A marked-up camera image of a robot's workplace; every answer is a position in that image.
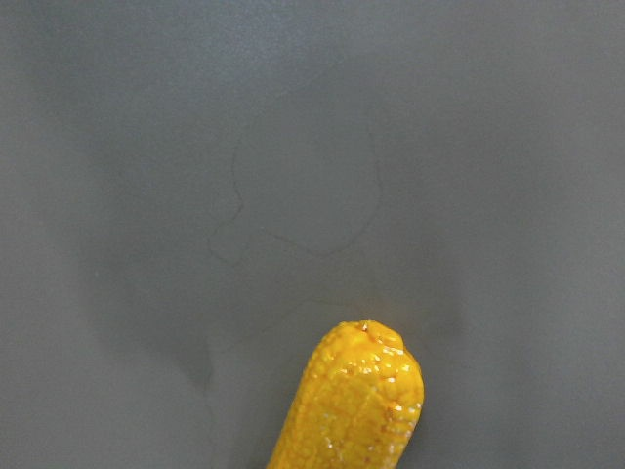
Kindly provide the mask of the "yellow corn cob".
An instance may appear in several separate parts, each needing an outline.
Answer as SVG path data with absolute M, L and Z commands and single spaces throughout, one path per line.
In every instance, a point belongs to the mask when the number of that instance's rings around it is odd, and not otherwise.
M 395 468 L 425 402 L 420 364 L 376 320 L 345 321 L 302 374 L 270 468 Z

